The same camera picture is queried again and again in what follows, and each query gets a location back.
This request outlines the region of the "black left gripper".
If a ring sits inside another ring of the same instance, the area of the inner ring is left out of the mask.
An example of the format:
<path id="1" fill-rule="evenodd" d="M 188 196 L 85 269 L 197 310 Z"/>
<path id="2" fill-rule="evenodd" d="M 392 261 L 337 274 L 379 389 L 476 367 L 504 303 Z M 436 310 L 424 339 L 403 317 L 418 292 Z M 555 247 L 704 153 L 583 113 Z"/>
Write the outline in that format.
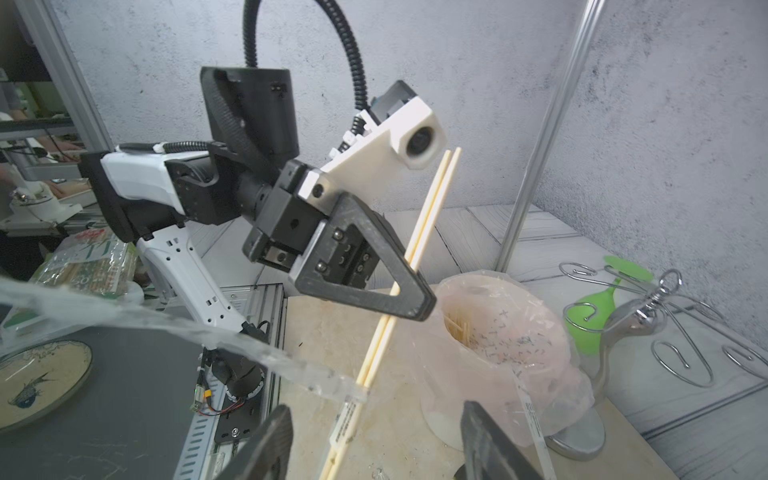
<path id="1" fill-rule="evenodd" d="M 409 265 L 404 247 L 384 220 L 349 193 L 340 196 L 325 220 L 325 214 L 298 196 L 310 172 L 308 165 L 290 160 L 272 185 L 251 172 L 241 175 L 241 216 L 251 224 L 242 246 L 244 256 L 289 273 L 304 295 L 396 318 L 426 320 L 436 296 Z M 379 266 L 399 286 L 397 294 L 367 288 Z"/>

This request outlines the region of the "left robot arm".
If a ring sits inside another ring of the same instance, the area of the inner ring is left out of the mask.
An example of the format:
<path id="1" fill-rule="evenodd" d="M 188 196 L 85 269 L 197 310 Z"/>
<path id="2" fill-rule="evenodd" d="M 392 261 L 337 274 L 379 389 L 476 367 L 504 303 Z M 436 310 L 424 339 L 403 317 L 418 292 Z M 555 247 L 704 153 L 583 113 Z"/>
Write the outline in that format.
<path id="1" fill-rule="evenodd" d="M 299 158 L 288 70 L 205 67 L 200 80 L 211 140 L 122 144 L 85 156 L 80 170 L 109 227 L 186 304 L 204 369 L 235 399 L 249 396 L 265 370 L 304 372 L 223 298 L 191 245 L 192 222 L 248 221 L 243 256 L 284 272 L 302 294 L 426 319 L 435 295 L 370 206 L 401 170 L 427 166 L 444 143 L 416 92 L 397 81 L 364 105 L 362 132 L 348 133 L 346 148 L 314 168 Z"/>

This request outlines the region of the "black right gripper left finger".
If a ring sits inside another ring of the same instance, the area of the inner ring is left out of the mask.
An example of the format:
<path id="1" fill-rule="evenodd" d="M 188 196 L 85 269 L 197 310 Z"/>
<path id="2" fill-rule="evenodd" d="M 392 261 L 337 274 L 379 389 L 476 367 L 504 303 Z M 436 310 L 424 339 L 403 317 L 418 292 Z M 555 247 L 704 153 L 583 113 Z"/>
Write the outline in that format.
<path id="1" fill-rule="evenodd" d="M 278 405 L 264 420 L 245 447 L 217 476 L 222 479 L 274 479 L 287 476 L 294 429 L 291 410 Z"/>

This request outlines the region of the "clear plastic chopstick wrapper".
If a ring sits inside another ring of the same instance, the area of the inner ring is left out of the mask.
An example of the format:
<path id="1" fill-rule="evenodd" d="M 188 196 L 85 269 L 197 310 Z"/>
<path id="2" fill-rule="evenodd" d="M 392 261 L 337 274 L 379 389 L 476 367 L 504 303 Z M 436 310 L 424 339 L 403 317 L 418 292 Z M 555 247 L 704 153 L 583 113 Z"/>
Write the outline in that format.
<path id="1" fill-rule="evenodd" d="M 53 340 L 81 327 L 163 331 L 209 350 L 220 348 L 257 362 L 285 380 L 325 399 L 365 403 L 369 390 L 326 366 L 297 359 L 242 333 L 203 325 L 140 305 L 106 300 L 74 290 L 1 279 L 1 302 L 35 312 L 47 322 L 40 330 L 8 338 L 3 354 Z"/>

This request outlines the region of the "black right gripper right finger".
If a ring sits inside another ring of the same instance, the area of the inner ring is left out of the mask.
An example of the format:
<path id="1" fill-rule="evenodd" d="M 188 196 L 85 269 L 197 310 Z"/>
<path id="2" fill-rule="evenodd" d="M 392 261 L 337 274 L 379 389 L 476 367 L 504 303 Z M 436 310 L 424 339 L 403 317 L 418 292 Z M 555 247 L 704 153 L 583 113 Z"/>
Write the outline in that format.
<path id="1" fill-rule="evenodd" d="M 466 401 L 460 420 L 464 464 L 455 479 L 527 479 L 528 461 L 476 401 Z"/>

